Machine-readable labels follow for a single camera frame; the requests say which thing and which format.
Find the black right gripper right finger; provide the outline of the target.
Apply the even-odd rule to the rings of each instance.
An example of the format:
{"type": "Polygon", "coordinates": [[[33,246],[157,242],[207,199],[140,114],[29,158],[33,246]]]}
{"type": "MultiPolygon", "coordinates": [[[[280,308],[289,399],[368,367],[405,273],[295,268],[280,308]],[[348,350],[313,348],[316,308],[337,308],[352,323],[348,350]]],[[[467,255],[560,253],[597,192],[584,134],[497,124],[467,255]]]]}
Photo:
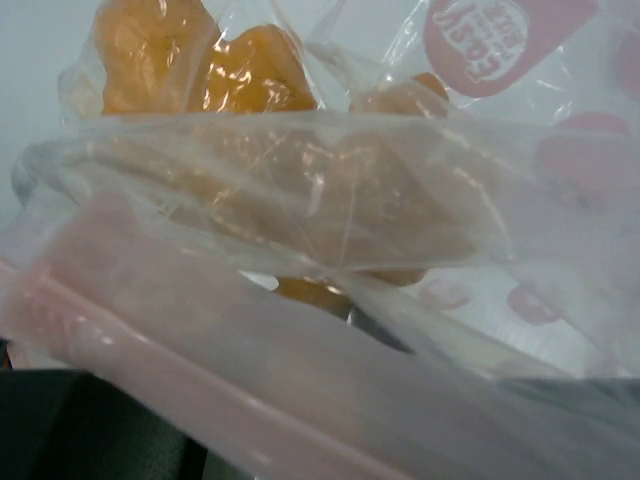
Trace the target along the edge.
{"type": "Polygon", "coordinates": [[[533,419],[550,419],[554,413],[563,413],[586,424],[604,424],[616,430],[639,428],[639,383],[634,380],[497,380],[494,372],[499,347],[453,320],[433,317],[399,334],[354,308],[347,323],[400,355],[420,356],[427,349],[449,373],[461,371],[453,366],[455,363],[469,364],[480,374],[462,376],[471,382],[469,391],[498,395],[485,411],[459,396],[440,373],[422,371],[418,377],[428,386],[424,398],[406,400],[402,393],[388,393],[380,401],[371,401],[377,413],[390,416],[378,422],[378,430],[389,427],[393,420],[399,422],[397,430],[501,430],[508,420],[504,403],[508,399],[524,401],[524,412],[533,419]]]}

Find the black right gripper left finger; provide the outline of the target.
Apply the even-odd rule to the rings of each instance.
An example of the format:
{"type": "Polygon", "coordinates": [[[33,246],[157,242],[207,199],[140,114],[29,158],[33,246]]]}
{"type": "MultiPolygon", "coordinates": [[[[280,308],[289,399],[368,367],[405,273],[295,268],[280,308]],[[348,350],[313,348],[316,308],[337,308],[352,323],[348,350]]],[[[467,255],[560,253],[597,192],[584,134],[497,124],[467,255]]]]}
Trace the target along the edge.
{"type": "Polygon", "coordinates": [[[4,479],[199,479],[206,456],[190,437],[89,374],[1,372],[4,479]]]}

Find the orange toy food piece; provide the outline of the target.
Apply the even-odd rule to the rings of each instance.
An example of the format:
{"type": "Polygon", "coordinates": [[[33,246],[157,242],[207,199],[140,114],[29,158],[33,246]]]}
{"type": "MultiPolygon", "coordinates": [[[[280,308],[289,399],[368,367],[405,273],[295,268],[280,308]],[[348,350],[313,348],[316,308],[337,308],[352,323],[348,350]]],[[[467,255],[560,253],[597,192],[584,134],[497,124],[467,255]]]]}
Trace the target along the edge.
{"type": "Polygon", "coordinates": [[[233,13],[232,2],[217,14],[200,1],[100,4],[60,93],[114,132],[75,175],[249,250],[282,294],[318,306],[345,303],[337,271],[404,287],[479,253],[493,176],[438,127],[452,106],[436,76],[368,80],[346,66],[348,106],[333,110],[285,21],[238,30],[233,13]]]}

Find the clear zip top bag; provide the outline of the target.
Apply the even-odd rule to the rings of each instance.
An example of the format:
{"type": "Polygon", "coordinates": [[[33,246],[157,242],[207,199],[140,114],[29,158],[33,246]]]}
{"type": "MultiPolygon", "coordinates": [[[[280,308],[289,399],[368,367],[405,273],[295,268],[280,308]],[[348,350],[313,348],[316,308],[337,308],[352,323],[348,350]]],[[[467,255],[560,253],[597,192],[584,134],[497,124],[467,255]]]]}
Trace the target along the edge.
{"type": "Polygon", "coordinates": [[[64,132],[30,146],[1,234],[1,334],[109,381],[261,479],[635,479],[639,428],[508,399],[501,430],[378,430],[372,400],[422,399],[434,370],[488,411],[455,363],[404,356],[347,323],[399,334],[450,319],[499,347],[497,380],[639,383],[639,5],[635,1],[338,1],[299,35],[305,1],[234,5],[243,30],[281,19],[306,45],[333,110],[340,69],[427,72],[452,112],[438,127],[493,176],[482,246],[395,287],[332,278],[341,305],[282,294],[274,270],[121,184],[73,168],[114,132],[58,93],[64,132]]]}

